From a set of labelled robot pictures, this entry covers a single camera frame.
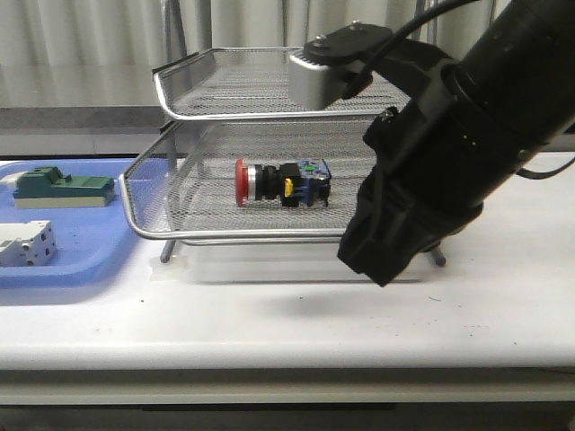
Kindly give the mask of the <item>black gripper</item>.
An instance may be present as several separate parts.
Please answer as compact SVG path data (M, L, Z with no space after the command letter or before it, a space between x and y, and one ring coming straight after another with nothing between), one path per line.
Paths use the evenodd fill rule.
M376 71L410 100L402 110L385 110L363 136L376 164L359 187L338 257L379 286L483 210L481 201L437 183L441 174L454 172L447 147L456 140L450 113L458 99L442 73L455 65L439 47L416 40L402 41L376 63Z

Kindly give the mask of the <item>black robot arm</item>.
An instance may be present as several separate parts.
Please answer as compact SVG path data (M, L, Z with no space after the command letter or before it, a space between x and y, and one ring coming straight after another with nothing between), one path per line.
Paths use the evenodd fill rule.
M364 136L376 164L338 256L380 286L462 231L573 123L573 2L511 2L462 60L439 61L429 77Z

